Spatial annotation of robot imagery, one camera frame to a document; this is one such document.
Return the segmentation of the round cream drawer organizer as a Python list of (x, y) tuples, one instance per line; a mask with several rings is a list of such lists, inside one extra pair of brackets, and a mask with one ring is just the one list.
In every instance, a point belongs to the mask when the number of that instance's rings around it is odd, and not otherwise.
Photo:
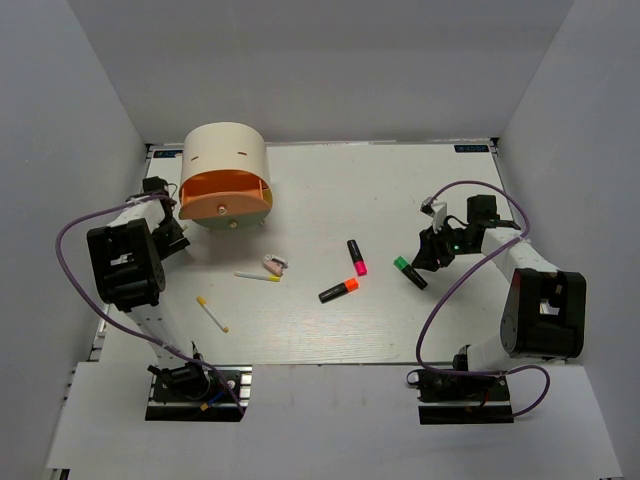
[(263, 224), (273, 207), (267, 146), (250, 126), (216, 122), (185, 138), (179, 218), (209, 229)]

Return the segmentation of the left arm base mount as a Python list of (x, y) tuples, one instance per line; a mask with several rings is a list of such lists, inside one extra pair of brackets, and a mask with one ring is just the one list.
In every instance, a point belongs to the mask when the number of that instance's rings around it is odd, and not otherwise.
[(221, 381), (193, 363), (175, 369), (150, 366), (152, 382), (145, 420), (148, 422), (238, 423), (244, 414), (229, 390), (248, 408), (251, 367), (223, 367)]

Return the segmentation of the bright yellow white marker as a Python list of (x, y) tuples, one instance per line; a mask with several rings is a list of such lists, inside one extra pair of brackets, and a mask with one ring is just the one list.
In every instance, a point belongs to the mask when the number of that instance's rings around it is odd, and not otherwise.
[(251, 280), (259, 280), (259, 281), (268, 281), (268, 282), (280, 282), (281, 277), (277, 275), (266, 275), (266, 274), (257, 274), (257, 273), (249, 273), (249, 272), (234, 272), (234, 276), (237, 278), (251, 279)]

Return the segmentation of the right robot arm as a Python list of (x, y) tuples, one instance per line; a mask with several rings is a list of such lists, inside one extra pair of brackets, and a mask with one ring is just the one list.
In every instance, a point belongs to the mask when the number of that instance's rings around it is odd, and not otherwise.
[(508, 371), (529, 359), (575, 359), (584, 347), (587, 282), (562, 271), (521, 237), (519, 225), (500, 217), (493, 195), (467, 199), (467, 220), (449, 225), (445, 202), (425, 200), (421, 212), (431, 226), (419, 234), (412, 267), (435, 272), (461, 255), (481, 254), (509, 282), (499, 332), (461, 348), (454, 358), (451, 384), (472, 399), (488, 385), (486, 372)]

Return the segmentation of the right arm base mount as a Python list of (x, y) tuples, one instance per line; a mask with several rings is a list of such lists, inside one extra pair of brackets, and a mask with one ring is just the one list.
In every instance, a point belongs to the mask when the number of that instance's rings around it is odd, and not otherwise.
[(504, 377), (455, 376), (420, 369), (409, 372), (406, 382), (418, 391), (421, 425), (514, 422), (510, 391)]

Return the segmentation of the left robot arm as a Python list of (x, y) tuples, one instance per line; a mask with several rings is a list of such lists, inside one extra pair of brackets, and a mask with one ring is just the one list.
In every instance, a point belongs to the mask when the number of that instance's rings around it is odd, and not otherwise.
[(142, 181), (142, 191), (109, 224), (87, 232), (97, 292), (107, 304), (134, 322), (153, 350), (150, 371), (176, 380), (188, 398), (199, 399), (211, 387), (211, 374), (195, 343), (160, 301), (167, 286), (162, 261), (190, 242), (173, 216), (169, 184), (160, 177)]

